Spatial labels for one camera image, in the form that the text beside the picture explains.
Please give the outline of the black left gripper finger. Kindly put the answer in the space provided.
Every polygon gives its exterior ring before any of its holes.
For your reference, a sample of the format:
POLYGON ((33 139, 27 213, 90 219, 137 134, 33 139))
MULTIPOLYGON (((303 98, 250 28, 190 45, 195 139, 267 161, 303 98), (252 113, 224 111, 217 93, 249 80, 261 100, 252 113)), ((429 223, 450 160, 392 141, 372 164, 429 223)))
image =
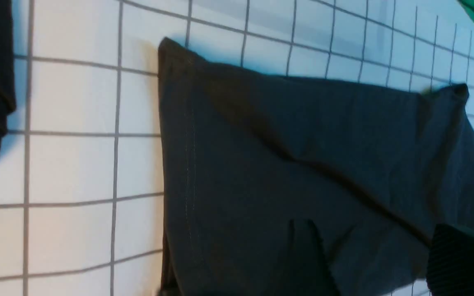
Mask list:
POLYGON ((433 296, 474 296, 474 231, 438 224, 426 273, 433 296))

